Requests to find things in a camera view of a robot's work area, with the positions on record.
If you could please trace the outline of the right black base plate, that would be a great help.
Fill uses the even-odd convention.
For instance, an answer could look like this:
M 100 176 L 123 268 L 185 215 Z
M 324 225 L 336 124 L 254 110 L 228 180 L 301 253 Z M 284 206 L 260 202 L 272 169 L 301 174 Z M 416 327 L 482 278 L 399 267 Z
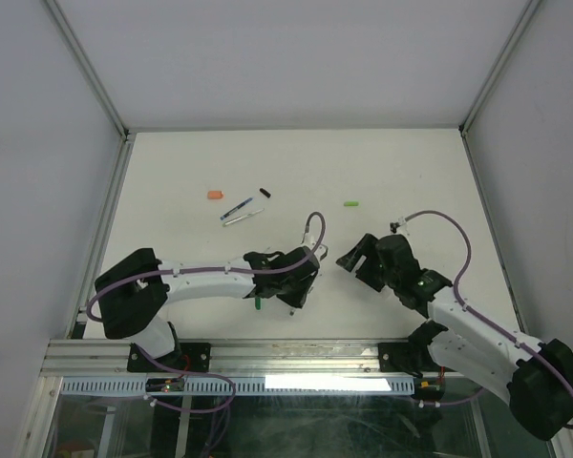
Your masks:
M 403 372 L 409 375 L 418 373 L 416 350 L 409 343 L 379 343 L 377 350 L 380 372 Z

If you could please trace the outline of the orange pen cap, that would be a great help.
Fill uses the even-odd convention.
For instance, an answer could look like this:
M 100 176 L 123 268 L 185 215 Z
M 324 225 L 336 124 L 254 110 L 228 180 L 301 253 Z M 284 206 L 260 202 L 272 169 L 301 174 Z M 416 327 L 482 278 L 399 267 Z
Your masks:
M 207 193 L 208 199 L 215 200 L 215 199 L 222 199 L 223 197 L 224 197 L 224 194 L 222 191 L 209 191 Z

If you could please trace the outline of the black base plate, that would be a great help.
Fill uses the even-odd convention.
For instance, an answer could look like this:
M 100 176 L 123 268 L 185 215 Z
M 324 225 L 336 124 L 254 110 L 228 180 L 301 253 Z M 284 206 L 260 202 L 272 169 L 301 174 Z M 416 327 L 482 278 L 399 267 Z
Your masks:
M 409 343 L 379 343 L 377 350 L 380 372 L 403 372 L 409 375 L 418 373 L 416 350 Z
M 164 366 L 177 370 L 207 373 L 210 365 L 211 344 L 203 342 L 180 342 L 180 348 L 166 356 L 156 358 L 157 366 L 147 359 L 140 348 L 130 344 L 127 371 L 130 373 L 165 372 Z

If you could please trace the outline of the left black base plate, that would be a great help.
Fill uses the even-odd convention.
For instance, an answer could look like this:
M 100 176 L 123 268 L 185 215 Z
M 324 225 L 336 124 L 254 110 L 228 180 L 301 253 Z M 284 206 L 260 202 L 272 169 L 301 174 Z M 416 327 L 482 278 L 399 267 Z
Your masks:
M 164 366 L 177 370 L 207 373 L 210 365 L 211 344 L 203 342 L 180 342 L 180 348 L 166 356 L 156 358 L 157 366 L 147 359 L 140 348 L 130 344 L 127 371 L 130 373 L 165 372 Z

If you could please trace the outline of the aluminium mounting rail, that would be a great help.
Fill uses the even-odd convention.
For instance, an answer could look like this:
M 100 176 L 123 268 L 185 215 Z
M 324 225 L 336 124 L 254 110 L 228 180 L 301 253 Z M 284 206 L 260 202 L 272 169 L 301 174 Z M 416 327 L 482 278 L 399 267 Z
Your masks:
M 211 344 L 208 372 L 229 377 L 289 373 L 380 373 L 377 345 L 363 340 L 203 340 Z M 130 345 L 109 340 L 52 340 L 40 374 L 49 376 L 126 375 Z

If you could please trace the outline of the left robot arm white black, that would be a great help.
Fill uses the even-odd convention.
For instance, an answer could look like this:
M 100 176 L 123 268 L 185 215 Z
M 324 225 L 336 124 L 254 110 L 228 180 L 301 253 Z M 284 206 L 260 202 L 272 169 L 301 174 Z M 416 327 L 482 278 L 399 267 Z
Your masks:
M 147 354 L 160 370 L 180 362 L 181 349 L 174 325 L 159 316 L 167 304 L 208 298 L 278 298 L 301 309 L 320 272 L 321 253 L 301 245 L 287 253 L 249 252 L 221 266 L 187 266 L 160 260 L 151 248 L 140 248 L 95 280 L 93 302 L 109 340 L 127 340 Z

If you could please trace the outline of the dark blue barrel pen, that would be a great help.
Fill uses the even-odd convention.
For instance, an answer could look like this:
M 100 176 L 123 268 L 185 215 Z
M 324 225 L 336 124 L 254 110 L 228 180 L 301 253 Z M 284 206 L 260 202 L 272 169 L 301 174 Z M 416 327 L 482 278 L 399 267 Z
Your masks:
M 228 210 L 226 213 L 224 213 L 223 215 L 220 216 L 220 220 L 226 220 L 228 219 L 230 216 L 234 215 L 235 213 L 237 213 L 238 211 L 240 211 L 241 209 L 243 209 L 247 204 L 249 204 L 252 200 L 254 199 L 254 197 L 249 197 L 246 198 L 245 200 L 243 200 L 242 202 L 238 203 L 237 205 L 235 205 L 233 208 L 231 208 L 230 210 Z

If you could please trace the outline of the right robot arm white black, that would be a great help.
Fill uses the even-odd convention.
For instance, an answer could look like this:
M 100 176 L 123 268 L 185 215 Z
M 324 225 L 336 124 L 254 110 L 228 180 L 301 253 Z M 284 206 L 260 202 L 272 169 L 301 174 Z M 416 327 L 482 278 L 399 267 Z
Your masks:
M 565 343 L 544 343 L 483 316 L 453 281 L 421 267 L 402 235 L 367 234 L 336 263 L 377 292 L 390 288 L 424 317 L 389 351 L 394 368 L 416 378 L 435 366 L 458 372 L 506 403 L 540 440 L 573 429 L 573 352 Z

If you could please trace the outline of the silver green tip pen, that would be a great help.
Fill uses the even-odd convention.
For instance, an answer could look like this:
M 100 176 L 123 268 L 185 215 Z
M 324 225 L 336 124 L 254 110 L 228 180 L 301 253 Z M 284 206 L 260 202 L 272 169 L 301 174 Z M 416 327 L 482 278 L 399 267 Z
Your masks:
M 231 225 L 236 224 L 238 222 L 241 222 L 243 220 L 253 218 L 253 217 L 261 214 L 264 210 L 265 210 L 265 208 L 260 208 L 260 209 L 254 210 L 252 212 L 249 212 L 247 214 L 241 215 L 239 217 L 227 220 L 226 222 L 223 223 L 223 227 L 228 227 L 228 226 L 231 226 Z

